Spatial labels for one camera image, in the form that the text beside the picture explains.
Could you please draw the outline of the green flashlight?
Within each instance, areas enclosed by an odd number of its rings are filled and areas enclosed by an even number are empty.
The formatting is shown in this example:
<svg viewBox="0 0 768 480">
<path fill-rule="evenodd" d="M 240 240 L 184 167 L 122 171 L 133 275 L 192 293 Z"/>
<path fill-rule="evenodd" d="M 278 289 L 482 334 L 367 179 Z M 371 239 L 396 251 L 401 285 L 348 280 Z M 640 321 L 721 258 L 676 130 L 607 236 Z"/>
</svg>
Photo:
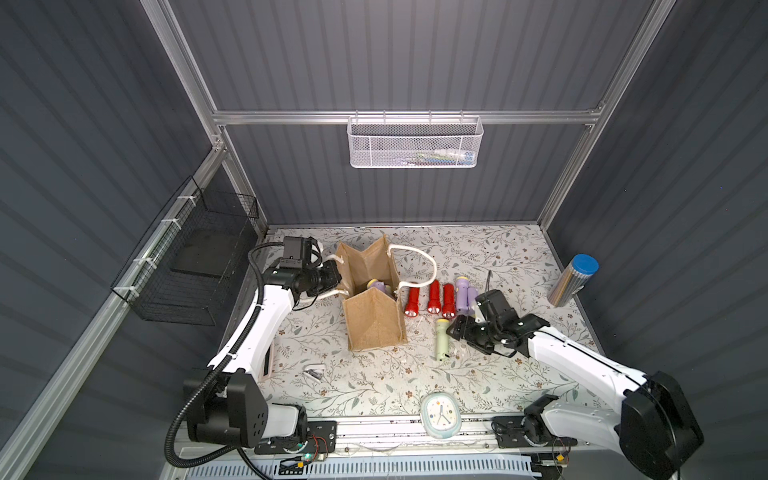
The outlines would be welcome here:
<svg viewBox="0 0 768 480">
<path fill-rule="evenodd" d="M 435 322 L 435 359 L 444 361 L 449 357 L 450 341 L 447 329 L 450 321 L 438 318 Z"/>
</svg>

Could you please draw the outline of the brown burlap tote bag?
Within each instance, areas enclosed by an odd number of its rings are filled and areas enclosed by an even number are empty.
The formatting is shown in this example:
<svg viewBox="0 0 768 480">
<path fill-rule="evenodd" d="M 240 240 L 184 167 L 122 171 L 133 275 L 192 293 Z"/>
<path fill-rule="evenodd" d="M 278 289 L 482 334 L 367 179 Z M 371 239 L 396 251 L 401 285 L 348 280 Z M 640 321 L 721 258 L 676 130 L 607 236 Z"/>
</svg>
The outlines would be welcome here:
<svg viewBox="0 0 768 480">
<path fill-rule="evenodd" d="M 431 275 L 420 282 L 402 280 L 395 263 L 397 250 L 423 256 L 431 266 Z M 399 294 L 405 288 L 426 287 L 436 279 L 434 258 L 423 250 L 392 244 L 386 236 L 381 236 L 363 250 L 340 243 L 330 259 L 337 262 L 342 277 L 337 290 L 342 298 L 349 350 L 361 352 L 406 343 L 405 315 Z M 367 289 L 371 279 L 389 285 L 392 294 Z"/>
</svg>

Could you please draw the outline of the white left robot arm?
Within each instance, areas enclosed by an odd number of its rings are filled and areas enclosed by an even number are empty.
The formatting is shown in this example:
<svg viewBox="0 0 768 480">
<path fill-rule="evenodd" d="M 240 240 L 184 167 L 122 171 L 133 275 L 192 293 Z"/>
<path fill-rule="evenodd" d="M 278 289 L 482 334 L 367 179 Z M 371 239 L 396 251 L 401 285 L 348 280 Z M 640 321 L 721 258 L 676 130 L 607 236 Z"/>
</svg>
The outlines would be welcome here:
<svg viewBox="0 0 768 480">
<path fill-rule="evenodd" d="M 257 256 L 269 245 L 249 251 L 253 300 L 206 371 L 184 384 L 185 402 L 164 440 L 165 460 L 176 468 L 197 467 L 231 451 L 243 455 L 264 441 L 298 446 L 307 439 L 305 408 L 268 402 L 258 380 L 280 325 L 301 296 L 316 300 L 332 294 L 341 275 L 312 237 L 287 236 L 276 245 L 282 254 L 266 269 L 259 267 Z"/>
</svg>

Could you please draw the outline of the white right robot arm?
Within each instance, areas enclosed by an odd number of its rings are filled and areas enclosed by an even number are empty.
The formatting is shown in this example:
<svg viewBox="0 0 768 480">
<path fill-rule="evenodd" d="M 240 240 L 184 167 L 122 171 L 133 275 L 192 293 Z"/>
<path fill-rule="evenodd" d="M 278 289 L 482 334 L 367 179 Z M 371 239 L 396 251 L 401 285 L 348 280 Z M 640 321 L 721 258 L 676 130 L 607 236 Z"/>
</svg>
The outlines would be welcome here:
<svg viewBox="0 0 768 480">
<path fill-rule="evenodd" d="M 602 407 L 576 405 L 543 394 L 503 435 L 518 434 L 534 447 L 589 443 L 621 454 L 650 479 L 670 479 L 705 437 L 680 384 L 664 372 L 646 374 L 572 341 L 547 320 L 519 315 L 504 294 L 457 289 L 450 337 L 485 355 L 526 357 L 589 390 Z"/>
</svg>

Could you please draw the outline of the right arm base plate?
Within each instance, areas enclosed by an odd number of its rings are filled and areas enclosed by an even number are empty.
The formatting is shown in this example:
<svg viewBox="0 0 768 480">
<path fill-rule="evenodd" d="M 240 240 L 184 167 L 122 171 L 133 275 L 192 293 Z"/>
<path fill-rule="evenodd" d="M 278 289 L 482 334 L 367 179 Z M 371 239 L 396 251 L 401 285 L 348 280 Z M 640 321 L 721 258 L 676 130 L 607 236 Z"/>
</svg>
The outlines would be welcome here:
<svg viewBox="0 0 768 480">
<path fill-rule="evenodd" d="M 542 421 L 532 416 L 496 416 L 491 420 L 491 430 L 500 448 L 565 447 L 578 445 L 571 437 L 557 437 L 550 433 Z"/>
</svg>

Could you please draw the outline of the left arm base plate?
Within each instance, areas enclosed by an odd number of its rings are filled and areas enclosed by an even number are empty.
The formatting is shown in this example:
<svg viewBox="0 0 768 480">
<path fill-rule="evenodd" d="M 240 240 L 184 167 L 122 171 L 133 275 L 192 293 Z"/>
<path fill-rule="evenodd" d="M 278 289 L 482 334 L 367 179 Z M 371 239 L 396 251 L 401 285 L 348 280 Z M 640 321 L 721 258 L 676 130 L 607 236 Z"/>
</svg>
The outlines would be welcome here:
<svg viewBox="0 0 768 480">
<path fill-rule="evenodd" d="M 257 455 L 333 453 L 337 430 L 336 421 L 308 421 L 300 423 L 292 436 L 262 440 L 253 451 Z"/>
</svg>

